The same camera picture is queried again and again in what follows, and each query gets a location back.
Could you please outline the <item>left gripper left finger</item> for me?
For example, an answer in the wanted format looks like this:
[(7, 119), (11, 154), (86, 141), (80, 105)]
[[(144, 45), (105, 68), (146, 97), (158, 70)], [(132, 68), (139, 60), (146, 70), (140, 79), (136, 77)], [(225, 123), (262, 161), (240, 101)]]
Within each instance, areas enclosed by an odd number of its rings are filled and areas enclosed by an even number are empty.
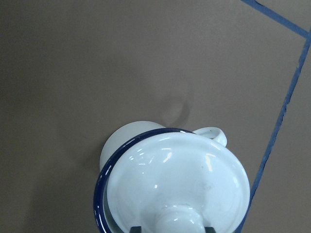
[(140, 226), (132, 227), (130, 229), (130, 233), (141, 233), (141, 227)]

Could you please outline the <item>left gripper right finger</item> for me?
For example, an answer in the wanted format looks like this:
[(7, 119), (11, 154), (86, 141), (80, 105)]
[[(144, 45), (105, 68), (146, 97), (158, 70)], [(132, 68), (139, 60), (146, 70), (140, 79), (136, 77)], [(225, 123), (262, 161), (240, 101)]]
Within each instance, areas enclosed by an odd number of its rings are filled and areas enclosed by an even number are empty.
[(205, 227), (205, 233), (216, 233), (213, 227)]

